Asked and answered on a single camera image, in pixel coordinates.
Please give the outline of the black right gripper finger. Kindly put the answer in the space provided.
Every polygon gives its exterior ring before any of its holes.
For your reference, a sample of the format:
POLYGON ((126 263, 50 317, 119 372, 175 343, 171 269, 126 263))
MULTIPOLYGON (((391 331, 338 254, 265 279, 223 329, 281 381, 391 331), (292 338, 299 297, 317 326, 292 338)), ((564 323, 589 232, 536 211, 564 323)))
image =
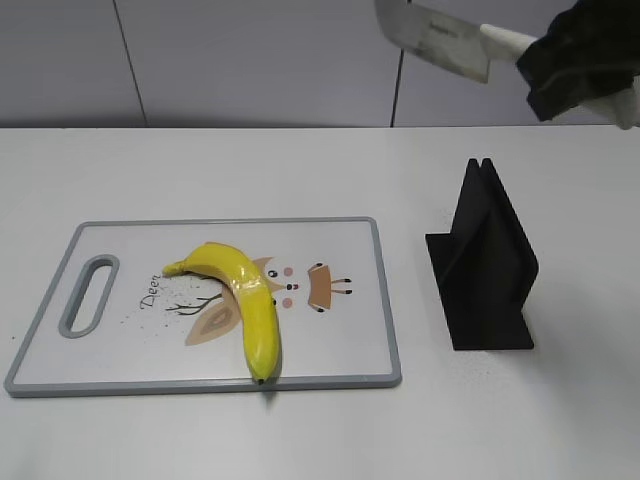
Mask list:
POLYGON ((633 86, 639 75, 639 3, 578 1, 516 62, 540 121, 633 86))

